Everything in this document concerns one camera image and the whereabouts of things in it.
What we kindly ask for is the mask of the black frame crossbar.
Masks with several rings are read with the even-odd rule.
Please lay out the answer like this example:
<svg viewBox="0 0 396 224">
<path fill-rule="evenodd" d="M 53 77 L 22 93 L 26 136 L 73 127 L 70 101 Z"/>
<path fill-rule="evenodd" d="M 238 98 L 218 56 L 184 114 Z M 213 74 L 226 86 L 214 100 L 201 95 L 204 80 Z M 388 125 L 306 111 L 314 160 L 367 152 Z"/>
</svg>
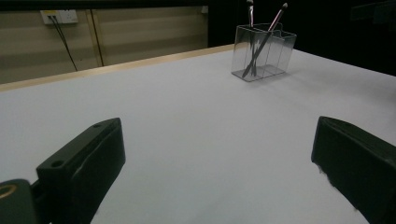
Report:
<svg viewBox="0 0 396 224">
<path fill-rule="evenodd" d="M 208 6 L 210 0 L 0 0 L 0 11 Z"/>
</svg>

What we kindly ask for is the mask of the black pen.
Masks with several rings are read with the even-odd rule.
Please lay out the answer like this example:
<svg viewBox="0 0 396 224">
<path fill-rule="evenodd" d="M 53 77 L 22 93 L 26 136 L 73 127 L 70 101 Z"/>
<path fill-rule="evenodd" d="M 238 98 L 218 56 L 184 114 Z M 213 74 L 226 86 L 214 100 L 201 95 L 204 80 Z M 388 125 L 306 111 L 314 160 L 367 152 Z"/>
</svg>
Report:
<svg viewBox="0 0 396 224">
<path fill-rule="evenodd" d="M 255 68 L 255 31 L 254 31 L 254 1 L 247 0 L 247 16 L 248 16 L 248 27 L 250 30 L 250 51 L 251 51 L 251 75 L 256 75 Z"/>
<path fill-rule="evenodd" d="M 270 24 L 267 32 L 265 33 L 265 36 L 262 40 L 262 42 L 260 43 L 259 47 L 257 49 L 253 49 L 252 53 L 252 57 L 250 60 L 250 63 L 247 65 L 247 68 L 245 69 L 242 77 L 246 77 L 248 75 L 248 73 L 250 73 L 253 76 L 257 75 L 256 72 L 256 62 L 257 59 L 259 58 L 265 44 L 267 43 L 268 39 L 272 36 L 273 31 L 275 30 L 276 26 L 278 25 L 279 21 L 281 20 L 281 17 L 283 16 L 284 12 L 287 10 L 287 8 L 289 7 L 288 3 L 284 3 L 281 7 L 281 9 L 277 12 L 276 16 L 274 17 L 272 23 Z"/>
</svg>

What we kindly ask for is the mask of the clear acrylic brush holder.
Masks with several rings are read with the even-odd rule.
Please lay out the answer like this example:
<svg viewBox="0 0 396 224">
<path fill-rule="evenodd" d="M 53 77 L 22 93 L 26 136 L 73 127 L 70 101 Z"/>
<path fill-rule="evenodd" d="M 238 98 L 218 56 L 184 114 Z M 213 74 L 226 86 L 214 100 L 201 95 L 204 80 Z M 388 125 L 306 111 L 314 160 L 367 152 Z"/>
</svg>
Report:
<svg viewBox="0 0 396 224">
<path fill-rule="evenodd" d="M 231 73 L 246 82 L 284 74 L 297 35 L 283 30 L 278 23 L 270 31 L 270 23 L 238 25 L 233 45 Z"/>
</svg>

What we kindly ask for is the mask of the black curtain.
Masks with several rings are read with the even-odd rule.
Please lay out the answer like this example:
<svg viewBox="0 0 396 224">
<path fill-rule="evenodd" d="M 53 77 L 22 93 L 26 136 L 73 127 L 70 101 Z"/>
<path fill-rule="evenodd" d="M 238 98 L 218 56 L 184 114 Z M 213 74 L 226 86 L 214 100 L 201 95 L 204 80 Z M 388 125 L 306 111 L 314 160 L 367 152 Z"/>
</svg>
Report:
<svg viewBox="0 0 396 224">
<path fill-rule="evenodd" d="M 396 76 L 396 0 L 253 0 L 254 21 L 297 34 L 295 48 Z"/>
</svg>

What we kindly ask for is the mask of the white wall socket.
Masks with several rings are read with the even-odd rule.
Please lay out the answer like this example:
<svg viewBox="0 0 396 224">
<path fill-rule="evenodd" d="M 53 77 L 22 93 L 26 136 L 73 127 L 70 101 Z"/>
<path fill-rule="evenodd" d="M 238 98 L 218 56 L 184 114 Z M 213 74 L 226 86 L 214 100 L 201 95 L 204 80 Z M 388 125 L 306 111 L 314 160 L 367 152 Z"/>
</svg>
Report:
<svg viewBox="0 0 396 224">
<path fill-rule="evenodd" d="M 45 24 L 74 24 L 78 23 L 78 15 L 74 9 L 69 10 L 41 10 L 42 20 Z"/>
</svg>

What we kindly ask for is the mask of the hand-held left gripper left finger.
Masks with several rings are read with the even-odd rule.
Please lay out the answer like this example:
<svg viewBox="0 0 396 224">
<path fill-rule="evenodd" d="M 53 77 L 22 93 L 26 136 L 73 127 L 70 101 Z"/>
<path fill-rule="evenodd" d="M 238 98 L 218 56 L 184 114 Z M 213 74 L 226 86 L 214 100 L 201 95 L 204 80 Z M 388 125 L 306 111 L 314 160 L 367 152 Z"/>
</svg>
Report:
<svg viewBox="0 0 396 224">
<path fill-rule="evenodd" d="M 119 118 L 96 123 L 37 168 L 52 224 L 90 224 L 125 163 Z"/>
</svg>

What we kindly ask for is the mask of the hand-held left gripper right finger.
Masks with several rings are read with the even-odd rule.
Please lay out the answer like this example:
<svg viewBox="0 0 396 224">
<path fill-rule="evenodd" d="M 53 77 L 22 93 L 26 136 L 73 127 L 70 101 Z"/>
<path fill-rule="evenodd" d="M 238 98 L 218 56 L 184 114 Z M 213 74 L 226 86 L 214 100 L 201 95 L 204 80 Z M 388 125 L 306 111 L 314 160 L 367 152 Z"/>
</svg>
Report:
<svg viewBox="0 0 396 224">
<path fill-rule="evenodd" d="M 396 224 L 396 146 L 351 123 L 320 117 L 311 161 L 370 224 Z"/>
</svg>

